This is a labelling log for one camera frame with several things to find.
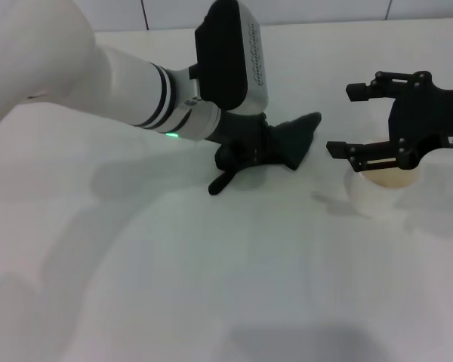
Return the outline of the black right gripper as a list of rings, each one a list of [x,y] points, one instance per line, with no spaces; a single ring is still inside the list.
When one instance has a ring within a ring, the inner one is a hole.
[[[369,84],[348,84],[346,92],[350,101],[394,99],[388,118],[390,141],[326,143],[330,156],[347,160],[354,172],[415,169],[428,153],[453,149],[453,90],[437,87],[430,72],[379,71]]]

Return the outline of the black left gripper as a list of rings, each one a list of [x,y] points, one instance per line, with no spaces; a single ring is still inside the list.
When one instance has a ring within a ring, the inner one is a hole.
[[[221,112],[220,120],[211,134],[211,141],[234,147],[235,169],[244,170],[263,164],[263,149],[270,143],[270,126],[264,113],[236,115]]]

